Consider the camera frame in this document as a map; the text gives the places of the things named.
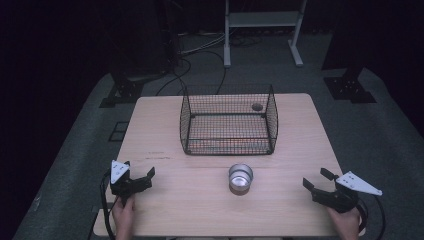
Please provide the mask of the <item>person's left hand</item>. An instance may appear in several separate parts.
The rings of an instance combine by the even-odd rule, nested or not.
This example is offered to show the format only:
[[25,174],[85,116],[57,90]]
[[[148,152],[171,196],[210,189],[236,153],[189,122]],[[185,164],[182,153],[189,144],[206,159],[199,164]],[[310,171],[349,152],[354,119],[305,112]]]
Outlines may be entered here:
[[116,227],[116,240],[132,240],[135,213],[135,196],[127,199],[126,203],[118,197],[112,209],[112,215]]

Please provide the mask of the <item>black metal stand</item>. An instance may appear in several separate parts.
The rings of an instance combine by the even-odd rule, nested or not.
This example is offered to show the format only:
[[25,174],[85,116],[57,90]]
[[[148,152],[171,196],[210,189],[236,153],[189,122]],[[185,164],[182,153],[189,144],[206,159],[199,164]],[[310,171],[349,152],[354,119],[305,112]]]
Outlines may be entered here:
[[325,77],[324,82],[335,100],[349,100],[354,104],[375,103],[376,100],[366,91],[358,78],[363,66],[348,67],[339,77]]
[[135,103],[141,96],[145,84],[160,75],[148,73],[140,68],[124,66],[117,62],[109,67],[113,86],[101,101],[100,108],[113,108],[117,104]]

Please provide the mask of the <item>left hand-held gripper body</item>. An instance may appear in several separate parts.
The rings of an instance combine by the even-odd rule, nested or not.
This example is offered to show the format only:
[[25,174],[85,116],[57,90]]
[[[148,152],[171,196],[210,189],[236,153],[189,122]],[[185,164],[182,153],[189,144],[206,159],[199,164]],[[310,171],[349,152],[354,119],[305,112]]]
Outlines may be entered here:
[[130,166],[113,160],[111,162],[110,187],[113,195],[126,203],[127,199],[152,187],[152,179],[146,180],[145,176],[138,179],[130,178]]

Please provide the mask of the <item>person's right hand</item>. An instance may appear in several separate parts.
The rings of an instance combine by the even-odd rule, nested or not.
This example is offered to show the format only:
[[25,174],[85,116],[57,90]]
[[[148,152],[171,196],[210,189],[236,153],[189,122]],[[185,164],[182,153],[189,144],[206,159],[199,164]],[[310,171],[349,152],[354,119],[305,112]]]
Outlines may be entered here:
[[341,240],[359,240],[360,213],[356,208],[345,213],[328,208],[327,212]]

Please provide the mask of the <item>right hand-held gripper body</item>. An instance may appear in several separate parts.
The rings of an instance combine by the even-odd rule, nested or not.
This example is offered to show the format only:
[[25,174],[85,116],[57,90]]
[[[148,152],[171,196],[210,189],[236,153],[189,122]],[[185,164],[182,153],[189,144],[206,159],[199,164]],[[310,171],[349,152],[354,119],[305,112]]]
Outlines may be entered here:
[[333,182],[335,183],[335,190],[333,192],[316,188],[319,195],[316,198],[312,198],[312,200],[323,206],[332,208],[338,213],[345,213],[355,208],[359,202],[359,192],[375,196],[383,195],[382,190],[377,189],[352,171],[339,176]]

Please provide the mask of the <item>silver metal cup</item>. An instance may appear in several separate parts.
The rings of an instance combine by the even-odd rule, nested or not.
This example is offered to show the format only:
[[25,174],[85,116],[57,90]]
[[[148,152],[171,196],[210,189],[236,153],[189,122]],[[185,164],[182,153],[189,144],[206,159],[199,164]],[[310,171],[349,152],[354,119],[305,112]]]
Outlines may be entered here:
[[244,163],[232,165],[228,171],[229,189],[236,195],[246,194],[254,179],[253,170]]

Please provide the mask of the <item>white metal desk frame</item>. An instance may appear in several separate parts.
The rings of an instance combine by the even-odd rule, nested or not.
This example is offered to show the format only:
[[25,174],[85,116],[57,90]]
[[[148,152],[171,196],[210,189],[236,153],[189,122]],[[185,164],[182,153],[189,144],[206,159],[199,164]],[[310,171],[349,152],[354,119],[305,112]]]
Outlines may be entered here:
[[304,65],[297,48],[301,26],[308,0],[302,0],[298,11],[286,12],[231,12],[230,0],[225,0],[224,46],[223,65],[231,66],[230,30],[234,28],[262,28],[262,27],[293,27],[294,34],[288,40],[294,63],[297,67]]

